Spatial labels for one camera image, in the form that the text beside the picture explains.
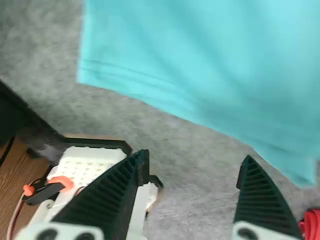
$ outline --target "white plastic part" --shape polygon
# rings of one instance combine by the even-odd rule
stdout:
[[[59,193],[44,221],[48,222],[57,215],[71,201],[79,188],[89,185],[126,156],[119,148],[107,149],[71,146],[65,150],[59,161],[59,165],[52,168],[47,179],[66,176],[73,181],[74,187],[67,192]]]
[[[53,200],[45,200],[43,201],[37,208],[36,212],[32,216],[29,225],[43,223],[46,218],[49,209],[53,206]]]
[[[149,197],[146,204],[146,209],[148,209],[152,204],[155,203],[158,197],[158,192],[159,192],[158,187],[154,183],[149,182],[149,185],[150,185],[150,189],[149,189]]]
[[[48,229],[57,231],[57,235],[54,240],[75,240],[79,235],[84,233],[92,234],[94,236],[94,240],[105,240],[103,232],[98,227],[73,225],[60,222],[36,223],[25,227],[18,233],[15,240],[36,240],[43,231]]]
[[[298,238],[288,236],[277,231],[272,231],[246,221],[238,221],[233,225],[231,240],[247,240],[247,238],[239,235],[239,230],[241,229],[252,231],[257,236],[258,240],[298,240]]]
[[[143,236],[143,227],[145,223],[147,205],[149,203],[154,203],[150,202],[150,199],[154,199],[154,201],[157,199],[157,196],[150,197],[150,194],[153,195],[156,192],[156,189],[154,188],[157,187],[150,182],[138,187],[126,240],[148,240]],[[43,203],[40,205],[41,208],[38,209],[38,211],[41,210],[41,213],[44,213]],[[18,233],[15,240],[36,240],[39,234],[47,229],[55,229],[58,232],[54,240],[75,240],[76,237],[82,233],[93,234],[95,237],[94,240],[104,240],[103,232],[97,227],[52,222],[39,223],[39,218],[36,219],[37,220],[33,221],[33,224],[30,223],[26,228],[23,228]]]
[[[84,232],[94,234],[95,240],[103,240],[103,233],[97,227],[51,223],[49,221],[65,207],[79,188],[90,184],[126,156],[121,149],[75,146],[68,148],[61,157],[59,165],[51,170],[47,179],[66,176],[73,180],[74,188],[67,192],[60,192],[54,202],[47,200],[41,203],[29,225],[19,232],[15,240],[36,240],[38,235],[48,228],[54,228],[58,231],[55,240],[73,240]],[[149,182],[138,187],[126,240],[147,240],[143,236],[146,210],[157,200],[157,197],[158,188],[154,183]]]

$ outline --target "black cable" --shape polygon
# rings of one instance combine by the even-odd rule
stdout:
[[[1,165],[4,163],[4,161],[5,161],[8,153],[10,152],[10,149],[11,149],[12,145],[14,144],[14,141],[15,141],[15,137],[13,136],[13,137],[10,139],[8,145],[6,146],[6,149],[5,149],[4,153],[2,154],[2,156],[1,156],[1,158],[0,158],[0,167],[1,167]]]

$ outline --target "screw hole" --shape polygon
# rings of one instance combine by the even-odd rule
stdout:
[[[238,235],[245,240],[258,240],[258,236],[255,232],[248,228],[240,228],[238,230]]]

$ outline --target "cloth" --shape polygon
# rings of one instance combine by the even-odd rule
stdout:
[[[78,81],[233,136],[300,187],[320,156],[320,2],[86,0]]]

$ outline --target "white perforated plate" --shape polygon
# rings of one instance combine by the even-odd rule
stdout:
[[[72,146],[64,152],[59,165],[51,171],[47,179],[66,176],[77,187],[87,186],[126,156],[121,149]]]

